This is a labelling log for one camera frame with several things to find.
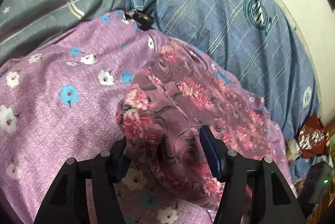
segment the white star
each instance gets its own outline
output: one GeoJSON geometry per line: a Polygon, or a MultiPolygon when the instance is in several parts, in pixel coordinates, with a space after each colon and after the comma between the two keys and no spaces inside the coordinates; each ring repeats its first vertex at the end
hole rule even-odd
{"type": "Polygon", "coordinates": [[[3,14],[6,14],[7,12],[9,12],[10,10],[10,7],[5,7],[5,9],[2,11],[3,12],[3,14]]]}

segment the circular emblem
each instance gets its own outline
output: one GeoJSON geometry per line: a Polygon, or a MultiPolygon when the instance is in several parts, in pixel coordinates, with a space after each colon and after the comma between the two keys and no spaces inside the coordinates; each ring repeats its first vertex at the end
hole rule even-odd
{"type": "Polygon", "coordinates": [[[312,88],[307,87],[306,90],[304,91],[304,95],[303,95],[303,107],[304,108],[309,106],[309,104],[311,102],[311,99],[312,99],[312,88]]]}
{"type": "Polygon", "coordinates": [[[249,22],[258,29],[265,30],[269,24],[269,17],[261,0],[246,0],[244,14],[249,22]]]}

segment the metal pin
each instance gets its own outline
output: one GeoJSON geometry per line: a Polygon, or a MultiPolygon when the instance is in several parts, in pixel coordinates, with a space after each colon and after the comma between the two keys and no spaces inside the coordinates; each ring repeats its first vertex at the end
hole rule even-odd
{"type": "Polygon", "coordinates": [[[68,159],[66,160],[66,163],[67,163],[67,164],[73,164],[73,163],[74,163],[74,158],[68,158],[68,159]]]}
{"type": "Polygon", "coordinates": [[[232,156],[232,157],[235,157],[237,155],[237,152],[233,149],[229,150],[228,151],[228,155],[232,156]]]}
{"type": "Polygon", "coordinates": [[[110,152],[108,150],[104,150],[100,153],[101,157],[108,157],[110,155],[110,152]]]}
{"type": "Polygon", "coordinates": [[[264,157],[264,161],[266,161],[267,163],[272,163],[273,162],[273,159],[271,158],[271,157],[269,157],[269,156],[265,156],[264,157]]]}

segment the white surface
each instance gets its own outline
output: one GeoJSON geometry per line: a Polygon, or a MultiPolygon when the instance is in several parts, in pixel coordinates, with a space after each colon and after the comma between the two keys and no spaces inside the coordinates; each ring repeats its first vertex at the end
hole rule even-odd
{"type": "Polygon", "coordinates": [[[322,121],[335,118],[335,13],[327,0],[282,0],[298,24],[319,79],[322,121]]]}

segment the blue plaid fabric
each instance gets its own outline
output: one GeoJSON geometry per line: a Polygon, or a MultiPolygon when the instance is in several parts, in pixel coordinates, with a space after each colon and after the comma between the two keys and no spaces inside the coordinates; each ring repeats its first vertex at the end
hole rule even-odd
{"type": "Polygon", "coordinates": [[[126,0],[154,29],[198,47],[264,98],[285,140],[320,106],[312,64],[273,0],[126,0]]]}

